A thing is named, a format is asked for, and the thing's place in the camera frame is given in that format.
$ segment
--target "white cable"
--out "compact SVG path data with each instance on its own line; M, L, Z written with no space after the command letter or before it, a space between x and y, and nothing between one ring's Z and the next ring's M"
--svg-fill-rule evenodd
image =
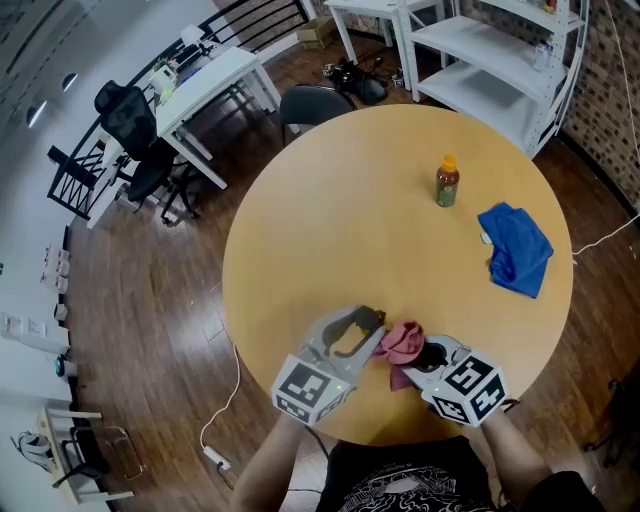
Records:
M607 12L609 13L609 19L611 20L611 25L613 26L613 35L616 38L616 43L618 45L618 52L620 53L620 61L622 62L622 74L624 76L624 85L625 85L625 88L627 90L627 101L629 102L629 119L631 120L631 130L632 130L632 133L633 133L633 143L634 143L635 148L636 148L636 157L638 158L638 162L640 162L640 149L638 149L638 138L636 136L636 125L635 125L635 123L633 121L633 107L631 105L631 93L629 92L629 79L627 78L627 66L624 63L624 55L622 54L622 45L620 44L620 37L618 36L618 29L616 28L616 22L613 19L613 14L611 13L611 6L609 5L609 0L605 0L605 3L607 4ZM638 218L640 218L640 213L638 215L636 215L633 219L631 219L629 222L624 224L623 226L620 226L613 233L610 233L607 236L603 236L597 242L594 242L594 243L589 244L589 245L585 245L578 252L572 253L573 256L577 256L578 254L580 254L585 249L588 249L589 247L595 247L596 245L598 245L603 240L606 240L607 238L611 238L618 231L623 230L624 228L626 228L629 224L633 223Z
M229 408L229 404L231 403L231 400L233 400L233 397L236 395L236 393L238 392L238 388L240 387L240 358L238 357L238 349L236 348L235 345L233 346L233 354L236 356L236 369L238 371L238 380L236 381L236 387L233 390L233 393L231 393L229 400L227 400L227 405L225 405L222 409L216 411L216 413L213 416L211 416L211 419L209 420L209 422L204 427L202 427L202 430L200 431L200 446L202 446L203 450L205 449L204 441L202 440L202 436L204 436L204 431L207 430L207 427L209 427L209 425L213 423L213 420L216 419L216 416L218 416L218 414L226 411Z

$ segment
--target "blue cloth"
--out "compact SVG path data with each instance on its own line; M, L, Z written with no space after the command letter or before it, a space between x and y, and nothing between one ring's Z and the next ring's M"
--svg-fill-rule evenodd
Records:
M540 292L553 248L522 208L500 203L478 215L493 242L489 271L494 283L534 299Z

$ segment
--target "metal shelving unit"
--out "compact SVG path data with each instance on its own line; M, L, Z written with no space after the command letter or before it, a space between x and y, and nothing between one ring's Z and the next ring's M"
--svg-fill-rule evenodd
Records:
M564 119L586 42L589 0L580 14L569 10L569 0L558 0L555 14L519 0L482 0L522 16L551 31L553 52L548 68L533 68L535 48L480 21L461 16L453 0L454 16L424 25L398 0L407 41L413 100L426 94L448 107L474 117L507 137L530 157L555 135ZM412 21L419 27L414 30ZM563 63L567 35L578 30L570 66ZM458 59L435 75L419 80L415 45L447 53Z

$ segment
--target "person's left arm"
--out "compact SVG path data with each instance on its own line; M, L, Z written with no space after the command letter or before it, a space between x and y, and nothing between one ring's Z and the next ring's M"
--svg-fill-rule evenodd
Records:
M231 512L277 512L287 495L304 424L282 414L240 475Z

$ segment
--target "white shelf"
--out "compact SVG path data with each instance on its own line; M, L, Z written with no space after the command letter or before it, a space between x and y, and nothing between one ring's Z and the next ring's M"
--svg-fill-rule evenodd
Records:
M525 136L537 104L502 80L463 61L418 84L418 90L478 119L525 151Z
M464 16L417 30L411 38L487 71L536 102L542 102L547 87L555 88L567 73L562 66L549 81L548 72L533 69L533 46Z
M486 4L491 4L505 11L512 12L518 16L532 21L536 25L546 28L551 32L566 34L584 25L584 22L573 11L569 11L569 21L560 21L558 14L549 14L541 7L520 0L480 0Z

